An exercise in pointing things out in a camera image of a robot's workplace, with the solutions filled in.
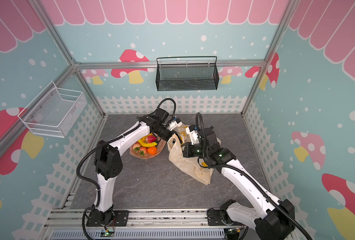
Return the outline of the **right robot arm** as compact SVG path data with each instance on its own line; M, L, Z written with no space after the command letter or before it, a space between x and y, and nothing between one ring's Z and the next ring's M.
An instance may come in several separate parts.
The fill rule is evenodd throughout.
M261 240L284 240L295 230L293 204L279 200L259 184L230 150L221 147L212 128L190 126L186 133L190 142L184 145L184 156L198 158L216 169L252 204L252 208L235 201L223 204L220 209L226 224L237 222L252 228Z

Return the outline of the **white mesh wall basket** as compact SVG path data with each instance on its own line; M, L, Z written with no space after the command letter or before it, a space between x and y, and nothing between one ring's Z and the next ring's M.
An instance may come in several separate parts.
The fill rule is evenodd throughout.
M18 118L34 135L65 138L86 105L83 92L59 88L52 82Z

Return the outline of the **long yellow banana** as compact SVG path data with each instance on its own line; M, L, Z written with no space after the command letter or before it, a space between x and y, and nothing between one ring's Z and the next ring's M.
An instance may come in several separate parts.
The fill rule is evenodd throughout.
M151 142L151 143L147 143L145 141L145 139L140 139L137 141L142 147L145 147L145 148L150 148L150 147L156 147L158 145L157 142Z

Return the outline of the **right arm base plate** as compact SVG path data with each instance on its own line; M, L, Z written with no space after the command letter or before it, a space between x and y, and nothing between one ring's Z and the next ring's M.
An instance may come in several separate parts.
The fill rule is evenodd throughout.
M207 210L207 221L209 226L232 226L234 224L225 211L213 208Z

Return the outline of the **orange tangerine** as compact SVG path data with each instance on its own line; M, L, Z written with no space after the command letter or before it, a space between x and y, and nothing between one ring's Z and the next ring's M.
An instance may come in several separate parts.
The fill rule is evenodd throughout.
M150 155L155 155L157 153L157 147L149 147L147 148L147 153Z

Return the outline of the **black mesh wall basket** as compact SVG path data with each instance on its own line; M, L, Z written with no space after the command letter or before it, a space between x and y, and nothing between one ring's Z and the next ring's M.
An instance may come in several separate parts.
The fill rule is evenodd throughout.
M216 56L156 58L158 91L217 90L219 73Z

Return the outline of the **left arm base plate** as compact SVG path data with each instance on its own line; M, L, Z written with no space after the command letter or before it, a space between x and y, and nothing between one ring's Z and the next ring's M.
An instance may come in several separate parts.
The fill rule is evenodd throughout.
M87 227L126 227L129 211L92 210L86 222Z

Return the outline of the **pink wavy fruit plate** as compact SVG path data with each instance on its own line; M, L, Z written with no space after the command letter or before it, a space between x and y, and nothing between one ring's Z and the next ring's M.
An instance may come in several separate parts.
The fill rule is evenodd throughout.
M130 147L129 153L139 159L150 159L160 154L165 144L166 141L156 135L149 134L134 143Z

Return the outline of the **red strawberry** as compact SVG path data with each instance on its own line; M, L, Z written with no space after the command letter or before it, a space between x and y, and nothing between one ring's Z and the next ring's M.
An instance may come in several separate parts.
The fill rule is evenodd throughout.
M144 156L145 154L147 154L147 148L146 147L140 147L138 153L141 156Z

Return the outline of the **banana print plastic bag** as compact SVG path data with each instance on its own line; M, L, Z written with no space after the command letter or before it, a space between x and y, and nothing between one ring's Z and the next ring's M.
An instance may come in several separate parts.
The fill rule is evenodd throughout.
M211 177L214 169L205 169L200 167L200 165L206 166L203 160L199 160L198 163L197 157L187 157L183 153L183 150L186 150L186 147L183 146L183 144L191 144L191 138L186 131L186 128L188 127L188 125L182 125L175 128L179 133L182 144L180 144L180 141L175 135L169 138L166 143L169 151L168 159L183 173L189 175L204 185L209 185L211 183Z

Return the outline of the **aluminium front rail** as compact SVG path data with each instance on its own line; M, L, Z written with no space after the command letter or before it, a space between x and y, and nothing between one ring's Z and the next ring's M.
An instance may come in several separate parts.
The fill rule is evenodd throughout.
M184 229L184 228L229 228L231 226L209 226L207 210L210 208L164 208L164 209L115 209L129 211L126 227L119 229ZM254 220L258 218L255 211L242 207L242 213L247 216L243 220L234 222L233 226L246 225L252 228ZM47 229L82 228L83 209L57 209L51 211L44 224Z

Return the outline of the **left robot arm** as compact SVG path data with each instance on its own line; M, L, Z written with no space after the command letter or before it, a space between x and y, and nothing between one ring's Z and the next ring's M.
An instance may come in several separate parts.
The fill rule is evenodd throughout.
M99 142L100 149L95 154L95 170L97 174L97 192L93 210L89 216L92 223L107 226L114 219L113 190L116 177L123 168L121 156L142 137L154 133L157 137L167 141L175 128L182 123L178 118L172 118L166 126L156 117L143 116L138 123L116 138L111 143Z

